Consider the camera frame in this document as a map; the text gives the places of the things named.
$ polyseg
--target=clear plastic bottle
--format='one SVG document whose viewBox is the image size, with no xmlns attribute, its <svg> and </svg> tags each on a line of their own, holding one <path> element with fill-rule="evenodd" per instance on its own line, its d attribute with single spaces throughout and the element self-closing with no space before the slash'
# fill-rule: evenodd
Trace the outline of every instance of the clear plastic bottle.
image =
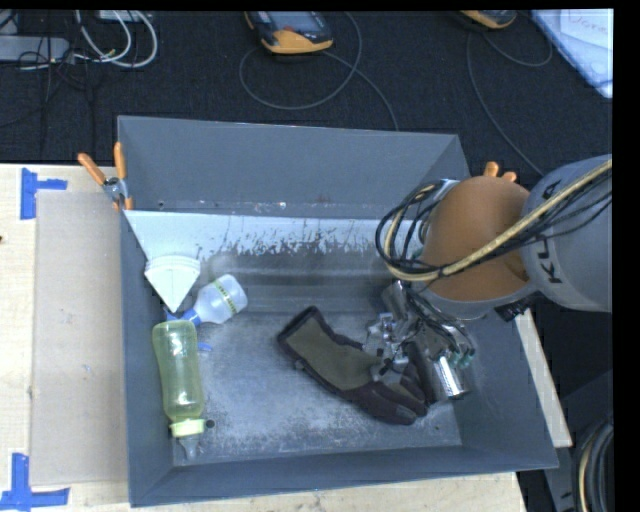
<svg viewBox="0 0 640 512">
<path fill-rule="evenodd" d="M 240 283 L 232 275 L 225 274 L 200 288 L 196 303 L 181 318 L 190 320 L 194 325 L 202 322 L 221 324 L 240 313 L 247 303 L 247 295 Z"/>
<path fill-rule="evenodd" d="M 204 431 L 204 394 L 198 363 L 196 328 L 188 320 L 170 320 L 154 326 L 153 350 L 162 383 L 162 405 L 171 420 L 174 437 L 189 459 L 195 456 L 198 436 Z"/>
</svg>

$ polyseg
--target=olive green glove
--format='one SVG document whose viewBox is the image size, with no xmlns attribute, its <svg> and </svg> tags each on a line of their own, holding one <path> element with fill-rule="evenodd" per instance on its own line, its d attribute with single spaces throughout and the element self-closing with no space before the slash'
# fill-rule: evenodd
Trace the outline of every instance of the olive green glove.
<svg viewBox="0 0 640 512">
<path fill-rule="evenodd" d="M 374 380 L 371 367 L 380 357 L 363 352 L 362 344 L 337 334 L 315 306 L 296 315 L 278 335 L 278 343 L 296 366 L 337 396 L 387 423 L 410 425 L 427 413 L 418 372 L 412 363 L 402 373 L 388 370 Z"/>
</svg>

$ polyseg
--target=gray plastic bin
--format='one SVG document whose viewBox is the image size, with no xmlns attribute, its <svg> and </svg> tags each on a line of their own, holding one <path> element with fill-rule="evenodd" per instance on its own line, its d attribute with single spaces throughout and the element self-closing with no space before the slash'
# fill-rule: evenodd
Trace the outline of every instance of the gray plastic bin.
<svg viewBox="0 0 640 512">
<path fill-rule="evenodd" d="M 371 229 L 419 183 L 469 176 L 457 136 L 123 116 L 118 140 L 136 207 L 121 216 L 133 506 L 557 467 L 517 328 L 498 315 L 468 324 L 472 392 L 409 427 L 328 393 L 275 341 L 311 304 L 364 340 L 392 280 Z M 149 228 L 147 212 L 162 220 L 151 214 Z M 235 239 L 225 222 L 241 223 Z M 278 240 L 271 223 L 297 238 Z M 142 241 L 140 229 L 150 229 Z M 199 285 L 232 273 L 249 298 L 227 323 L 198 327 L 212 347 L 200 363 L 215 426 L 193 461 L 162 410 L 151 329 L 164 313 L 143 275 L 149 244 L 197 250 Z"/>
</svg>

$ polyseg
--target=white cable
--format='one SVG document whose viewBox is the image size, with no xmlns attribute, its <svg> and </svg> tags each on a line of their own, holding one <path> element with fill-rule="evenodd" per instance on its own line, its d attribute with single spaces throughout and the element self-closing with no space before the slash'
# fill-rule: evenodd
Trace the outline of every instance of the white cable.
<svg viewBox="0 0 640 512">
<path fill-rule="evenodd" d="M 156 58 L 156 54 L 158 53 L 158 36 L 156 35 L 156 30 L 153 28 L 153 25 L 151 24 L 151 22 L 147 19 L 147 17 L 141 11 L 132 11 L 132 12 L 136 13 L 138 17 L 142 20 L 142 23 L 144 23 L 149 29 L 149 33 L 151 35 L 151 41 L 153 43 L 151 54 L 149 55 L 149 57 L 147 57 L 145 60 L 141 62 L 134 62 L 131 64 L 127 64 L 126 62 L 113 62 L 113 64 L 115 64 L 116 66 L 122 66 L 123 68 L 137 69 L 137 68 L 141 68 L 142 66 L 146 66 Z"/>
<path fill-rule="evenodd" d="M 78 55 L 78 54 L 76 54 L 76 57 L 80 58 L 80 59 L 91 60 L 92 62 L 109 63 L 109 64 L 113 64 L 115 66 L 120 66 L 120 67 L 128 68 L 128 69 L 141 68 L 141 67 L 146 66 L 147 64 L 151 63 L 155 59 L 156 54 L 158 53 L 158 37 L 156 35 L 156 31 L 153 28 L 153 25 L 151 24 L 151 22 L 147 19 L 147 17 L 141 11 L 131 11 L 131 13 L 132 13 L 132 18 L 133 18 L 133 13 L 137 14 L 138 17 L 140 18 L 140 20 L 149 29 L 149 33 L 151 35 L 151 40 L 152 40 L 152 49 L 151 49 L 151 54 L 149 55 L 149 57 L 147 57 L 145 60 L 143 60 L 141 62 L 131 62 L 131 63 L 121 62 L 121 59 L 127 53 L 129 53 L 129 51 L 131 50 L 131 32 L 129 31 L 129 28 L 127 27 L 126 23 L 122 20 L 122 17 L 115 10 L 113 11 L 113 14 L 115 15 L 115 17 L 117 18 L 118 22 L 120 23 L 120 25 L 122 25 L 122 27 L 123 27 L 123 29 L 125 31 L 125 34 L 127 36 L 127 46 L 124 49 L 124 51 L 122 51 L 119 55 L 116 55 L 116 56 L 113 56 L 113 57 L 109 57 L 107 54 L 103 53 L 95 45 L 95 43 L 93 42 L 93 40 L 89 36 L 89 33 L 87 32 L 87 30 L 82 26 L 82 20 L 81 20 L 81 17 L 80 17 L 80 10 L 79 9 L 76 9 L 75 15 L 76 15 L 76 19 L 77 19 L 78 23 L 80 24 L 80 30 L 82 32 L 82 35 L 86 39 L 87 43 L 89 43 L 91 48 L 93 48 L 93 50 L 98 55 L 100 55 L 100 58 L 99 59 L 92 59 L 90 57 L 86 57 L 84 55 Z"/>
<path fill-rule="evenodd" d="M 115 56 L 112 56 L 112 57 L 110 57 L 106 53 L 103 53 L 102 50 L 100 50 L 100 48 L 98 48 L 98 46 L 93 42 L 93 39 L 91 39 L 91 36 L 89 35 L 89 32 L 82 25 L 82 18 L 80 17 L 80 9 L 76 9 L 75 10 L 75 14 L 76 14 L 76 20 L 78 21 L 78 24 L 80 25 L 80 31 L 82 32 L 82 35 L 84 36 L 85 40 L 87 41 L 87 43 L 89 43 L 89 46 L 91 46 L 91 48 L 93 48 L 93 50 L 98 55 L 100 55 L 99 59 L 91 59 L 91 58 L 85 57 L 84 55 L 76 55 L 77 58 L 85 59 L 85 60 L 91 60 L 93 62 L 112 62 L 112 63 L 115 63 L 119 59 L 124 57 L 127 53 L 129 53 L 129 50 L 131 49 L 131 32 L 129 32 L 129 28 L 127 27 L 126 23 L 123 21 L 122 17 L 115 10 L 113 11 L 113 14 L 117 18 L 118 23 L 120 23 L 120 25 L 122 25 L 122 28 L 123 28 L 125 34 L 127 35 L 127 46 L 125 47 L 125 49 L 119 55 L 115 55 Z"/>
</svg>

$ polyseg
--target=yellow liquid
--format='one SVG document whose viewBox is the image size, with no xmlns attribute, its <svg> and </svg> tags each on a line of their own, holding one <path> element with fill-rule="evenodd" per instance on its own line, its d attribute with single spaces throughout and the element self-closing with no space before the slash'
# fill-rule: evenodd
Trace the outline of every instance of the yellow liquid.
<svg viewBox="0 0 640 512">
<path fill-rule="evenodd" d="M 164 412 L 174 423 L 199 418 L 204 396 L 195 326 L 188 320 L 162 322 L 153 328 L 152 343 L 160 369 Z"/>
</svg>

